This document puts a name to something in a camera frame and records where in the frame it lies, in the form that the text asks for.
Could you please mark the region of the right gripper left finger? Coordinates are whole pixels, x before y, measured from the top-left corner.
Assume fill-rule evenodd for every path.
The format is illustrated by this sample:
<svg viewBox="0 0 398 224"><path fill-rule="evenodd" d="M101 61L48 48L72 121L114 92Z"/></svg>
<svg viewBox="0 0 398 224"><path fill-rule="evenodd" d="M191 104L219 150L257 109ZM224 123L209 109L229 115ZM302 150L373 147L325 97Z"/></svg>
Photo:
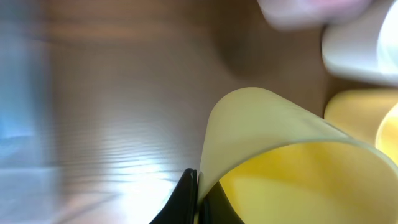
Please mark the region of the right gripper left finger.
<svg viewBox="0 0 398 224"><path fill-rule="evenodd" d="M197 193L197 171L185 169L163 209L150 224L193 224Z"/></svg>

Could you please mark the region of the pink plastic cup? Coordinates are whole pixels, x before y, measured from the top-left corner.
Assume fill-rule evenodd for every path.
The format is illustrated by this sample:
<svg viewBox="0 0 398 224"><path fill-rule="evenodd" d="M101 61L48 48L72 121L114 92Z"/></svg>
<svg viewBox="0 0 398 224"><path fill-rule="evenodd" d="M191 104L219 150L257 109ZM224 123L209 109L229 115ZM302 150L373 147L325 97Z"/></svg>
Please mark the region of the pink plastic cup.
<svg viewBox="0 0 398 224"><path fill-rule="evenodd" d="M357 17L371 0L258 0L266 21L277 30L297 30Z"/></svg>

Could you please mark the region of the yellow cup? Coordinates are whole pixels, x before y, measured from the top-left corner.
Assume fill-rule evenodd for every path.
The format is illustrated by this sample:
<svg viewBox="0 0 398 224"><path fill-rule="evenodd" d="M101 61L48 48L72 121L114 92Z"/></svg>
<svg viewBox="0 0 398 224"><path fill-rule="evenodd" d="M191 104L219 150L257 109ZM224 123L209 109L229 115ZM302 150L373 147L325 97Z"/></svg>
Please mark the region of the yellow cup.
<svg viewBox="0 0 398 224"><path fill-rule="evenodd" d="M324 119L397 163L397 90L350 90L335 95Z"/></svg>
<svg viewBox="0 0 398 224"><path fill-rule="evenodd" d="M221 223L396 223L397 166L375 147L262 88L212 109L198 202L219 190Z"/></svg>

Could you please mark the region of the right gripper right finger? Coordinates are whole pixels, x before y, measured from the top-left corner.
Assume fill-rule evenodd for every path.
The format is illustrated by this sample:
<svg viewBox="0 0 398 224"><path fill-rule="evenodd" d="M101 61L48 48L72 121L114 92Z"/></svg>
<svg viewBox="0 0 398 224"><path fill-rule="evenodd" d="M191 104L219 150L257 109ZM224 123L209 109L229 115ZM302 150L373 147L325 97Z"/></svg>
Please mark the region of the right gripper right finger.
<svg viewBox="0 0 398 224"><path fill-rule="evenodd" d="M203 199L199 224L244 224L231 206L221 184L217 182Z"/></svg>

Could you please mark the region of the cream plastic cup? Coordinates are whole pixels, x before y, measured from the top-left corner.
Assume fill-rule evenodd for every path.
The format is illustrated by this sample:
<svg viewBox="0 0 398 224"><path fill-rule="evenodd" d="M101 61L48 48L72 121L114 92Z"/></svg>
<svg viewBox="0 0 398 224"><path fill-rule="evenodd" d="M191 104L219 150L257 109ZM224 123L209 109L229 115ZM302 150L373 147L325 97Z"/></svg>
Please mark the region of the cream plastic cup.
<svg viewBox="0 0 398 224"><path fill-rule="evenodd" d="M336 77L396 86L397 1L376 1L357 19L328 26L322 57Z"/></svg>

